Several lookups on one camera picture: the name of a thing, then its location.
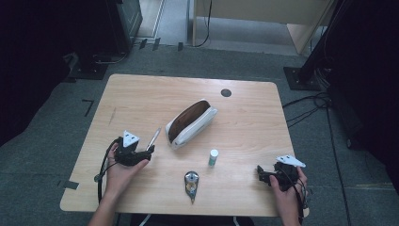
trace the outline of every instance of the glue stick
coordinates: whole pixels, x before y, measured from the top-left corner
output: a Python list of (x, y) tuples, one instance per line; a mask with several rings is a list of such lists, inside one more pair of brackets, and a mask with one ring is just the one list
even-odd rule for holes
[(219, 152), (216, 149), (211, 150), (211, 154), (209, 155), (209, 166), (214, 166), (217, 160), (217, 156), (219, 155)]

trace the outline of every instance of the brown pouch lining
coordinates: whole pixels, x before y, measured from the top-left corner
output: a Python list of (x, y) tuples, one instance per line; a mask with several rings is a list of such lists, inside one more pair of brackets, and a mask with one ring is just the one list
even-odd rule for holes
[(205, 100), (189, 106), (170, 125), (168, 138), (172, 142), (189, 124), (199, 118), (211, 105)]

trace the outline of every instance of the person's left hand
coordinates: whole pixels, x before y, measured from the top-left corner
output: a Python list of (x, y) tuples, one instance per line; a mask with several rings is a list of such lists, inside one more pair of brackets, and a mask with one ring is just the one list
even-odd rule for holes
[[(115, 143), (108, 154), (108, 166), (115, 164), (115, 150), (118, 148), (118, 143)], [(118, 199), (120, 195), (127, 189), (135, 175), (141, 171), (149, 160), (144, 159), (133, 167), (126, 167), (117, 163), (106, 172), (106, 188), (104, 195), (111, 196), (113, 199)]]

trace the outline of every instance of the gray carpet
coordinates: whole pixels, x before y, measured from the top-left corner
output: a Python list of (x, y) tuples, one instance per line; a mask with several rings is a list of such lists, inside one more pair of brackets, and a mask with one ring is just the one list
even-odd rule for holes
[[(0, 225), (85, 225), (91, 213), (63, 212), (59, 203), (84, 142), (106, 81), (113, 73), (202, 77), (274, 82), (283, 104), (314, 91), (290, 90), (283, 67), (301, 67), (306, 58), (228, 52), (177, 46), (151, 45), (133, 52), (121, 63), (110, 65), (102, 81), (77, 80), (59, 84), (28, 128), (0, 147)], [(89, 102), (93, 107), (87, 114)], [(284, 109), (291, 119), (314, 108), (304, 101)], [(290, 128), (298, 159), (313, 191), (311, 213), (303, 225), (397, 225), (399, 197), (382, 166), (365, 151), (346, 149), (345, 134), (333, 109), (329, 110), (339, 169), (331, 146), (327, 112), (319, 110)], [(122, 215), (120, 225), (129, 216)], [(278, 218), (254, 218), (256, 225), (279, 225)]]

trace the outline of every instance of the hand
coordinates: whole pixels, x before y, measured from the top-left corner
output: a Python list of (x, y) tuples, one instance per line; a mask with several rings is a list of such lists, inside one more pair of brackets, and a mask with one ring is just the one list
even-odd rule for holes
[[(115, 143), (108, 154), (108, 166), (114, 165), (115, 151), (118, 148), (118, 143)], [(113, 199), (118, 199), (120, 195), (127, 189), (132, 182), (133, 177), (141, 171), (149, 160), (145, 159), (133, 167), (126, 167), (122, 164), (116, 164), (108, 169), (106, 172), (106, 188), (105, 196), (111, 196)]]
[[(295, 184), (295, 187), (300, 194), (301, 200), (303, 200), (302, 183), (303, 186), (306, 187), (308, 178), (305, 176), (300, 167), (296, 167), (296, 170), (298, 172), (299, 179)], [(269, 178), (270, 184), (273, 188), (273, 193), (276, 197), (277, 209), (279, 212), (279, 216), (281, 217), (282, 224), (285, 226), (300, 225), (298, 220), (298, 203), (294, 188), (290, 187), (287, 191), (281, 191), (279, 189), (279, 181), (277, 180), (277, 178), (273, 175), (271, 175)]]

